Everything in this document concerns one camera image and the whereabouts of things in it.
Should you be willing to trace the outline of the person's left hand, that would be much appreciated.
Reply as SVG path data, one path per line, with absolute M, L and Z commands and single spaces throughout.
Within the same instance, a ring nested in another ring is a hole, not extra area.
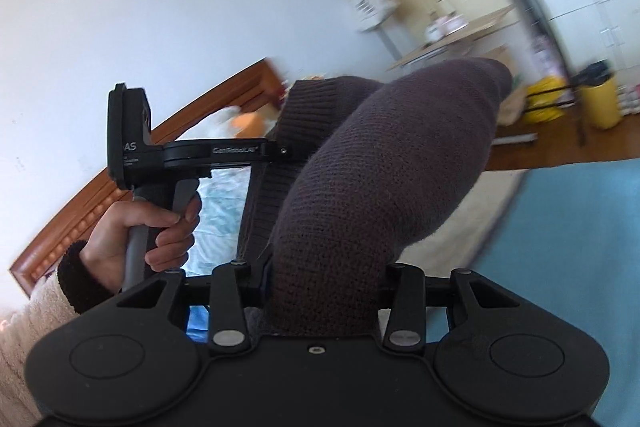
M 157 207 L 144 200 L 114 202 L 93 229 L 79 254 L 88 273 L 108 291 L 122 288 L 129 230 L 146 225 L 160 229 L 154 247 L 145 254 L 144 262 L 154 272 L 180 268 L 194 244 L 193 232 L 200 222 L 202 201 L 195 195 L 184 213 Z

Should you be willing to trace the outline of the person's left forearm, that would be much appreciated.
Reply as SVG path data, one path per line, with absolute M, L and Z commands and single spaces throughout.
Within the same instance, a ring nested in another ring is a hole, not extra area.
M 122 257 L 91 257 L 84 254 L 88 242 L 68 247 L 58 264 L 58 283 L 70 306 L 78 314 L 111 299 L 122 286 Z

